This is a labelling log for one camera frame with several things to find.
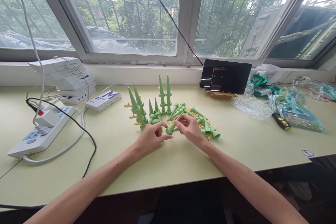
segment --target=window frame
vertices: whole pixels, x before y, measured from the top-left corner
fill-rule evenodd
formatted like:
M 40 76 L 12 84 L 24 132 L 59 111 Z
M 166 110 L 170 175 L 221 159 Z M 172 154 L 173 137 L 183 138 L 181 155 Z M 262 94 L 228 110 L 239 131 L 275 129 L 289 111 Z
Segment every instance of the window frame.
M 96 53 L 93 50 L 94 45 L 92 40 L 87 30 L 84 29 L 84 22 L 80 17 L 74 0 L 46 1 L 75 50 L 38 50 L 41 59 L 48 59 L 53 56 L 71 56 L 80 58 L 83 63 L 200 65 L 179 33 L 177 34 L 176 56 Z M 268 39 L 263 41 L 260 46 L 259 55 L 261 56 L 259 59 L 202 57 L 200 60 L 204 62 L 205 59 L 210 58 L 223 61 L 251 63 L 253 67 L 257 67 L 262 63 L 269 63 L 282 68 L 316 68 L 322 66 L 323 63 L 335 54 L 336 38 L 330 42 L 314 60 L 267 58 L 302 2 L 303 0 L 286 1 L 277 16 L 278 22 L 272 25 L 269 29 Z M 179 0 L 178 27 L 192 49 L 195 47 L 201 3 L 202 0 Z M 4 48 L 0 49 L 0 55 L 0 59 L 3 61 L 36 61 L 34 52 L 30 49 Z

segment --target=screwdriver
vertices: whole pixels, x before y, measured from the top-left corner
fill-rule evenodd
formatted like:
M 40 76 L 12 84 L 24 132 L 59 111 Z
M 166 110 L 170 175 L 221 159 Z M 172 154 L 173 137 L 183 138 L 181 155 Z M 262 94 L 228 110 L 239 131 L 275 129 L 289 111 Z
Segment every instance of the screwdriver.
M 276 120 L 277 124 L 284 130 L 290 130 L 292 127 L 289 123 L 283 119 L 278 113 L 272 114 L 273 118 Z

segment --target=white power adapter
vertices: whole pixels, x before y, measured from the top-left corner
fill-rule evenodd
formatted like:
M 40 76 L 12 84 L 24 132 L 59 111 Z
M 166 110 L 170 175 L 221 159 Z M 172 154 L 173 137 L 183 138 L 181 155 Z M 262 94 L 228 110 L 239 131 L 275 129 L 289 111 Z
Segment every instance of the white power adapter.
M 42 111 L 42 115 L 38 115 L 35 122 L 46 127 L 54 127 L 59 121 L 59 116 L 52 110 Z

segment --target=tabletop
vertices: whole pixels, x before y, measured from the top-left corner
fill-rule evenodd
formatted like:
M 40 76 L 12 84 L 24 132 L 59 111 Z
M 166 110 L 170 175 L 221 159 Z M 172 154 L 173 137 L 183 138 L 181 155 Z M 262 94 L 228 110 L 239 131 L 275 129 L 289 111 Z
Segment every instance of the tabletop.
M 88 109 L 85 114 L 86 129 L 97 143 L 97 152 L 89 172 L 119 155 L 141 133 L 139 126 L 133 125 L 135 119 L 129 119 L 131 109 L 124 108 L 124 104 L 130 101 L 127 86 L 116 86 L 112 90 L 120 92 L 122 99 L 102 112 Z M 137 86 L 137 90 L 147 112 L 149 98 L 153 105 L 154 97 L 160 103 L 157 86 Z M 1 129 L 5 136 L 1 138 L 0 171 L 6 173 L 0 179 L 2 204 L 47 204 L 81 179 L 93 152 L 93 144 L 88 135 L 84 134 L 69 151 L 48 163 L 17 163 L 13 158 L 5 156 L 18 139 L 23 138 L 32 128 L 34 114 L 27 106 L 21 105 L 26 91 L 27 88 L 22 87 L 0 88 L 0 108 L 5 110 L 8 117 L 1 118 Z M 315 156 L 336 153 L 334 102 L 307 98 L 307 107 L 326 127 L 324 133 L 296 127 L 284 131 L 272 117 L 256 120 L 234 107 L 230 100 L 212 99 L 204 89 L 197 86 L 171 86 L 171 91 L 173 104 L 185 102 L 186 107 L 197 108 L 217 128 L 221 137 L 211 139 L 216 147 L 253 171 L 309 163 L 310 160 L 301 150 L 309 150 Z M 79 109 L 74 115 L 76 120 L 80 120 L 83 105 L 81 103 L 76 107 Z M 47 150 L 30 157 L 39 160 L 55 155 L 70 145 L 80 131 L 74 122 L 69 121 Z M 202 151 L 179 132 L 174 132 L 173 137 L 124 171 L 102 196 L 224 176 Z

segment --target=sticker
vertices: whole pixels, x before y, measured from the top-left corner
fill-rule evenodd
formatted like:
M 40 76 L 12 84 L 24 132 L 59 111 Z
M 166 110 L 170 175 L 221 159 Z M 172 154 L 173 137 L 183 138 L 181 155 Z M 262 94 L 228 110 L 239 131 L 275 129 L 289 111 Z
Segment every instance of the sticker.
M 305 155 L 306 157 L 314 157 L 315 155 L 313 153 L 311 153 L 309 150 L 302 150 L 301 151 L 303 155 Z

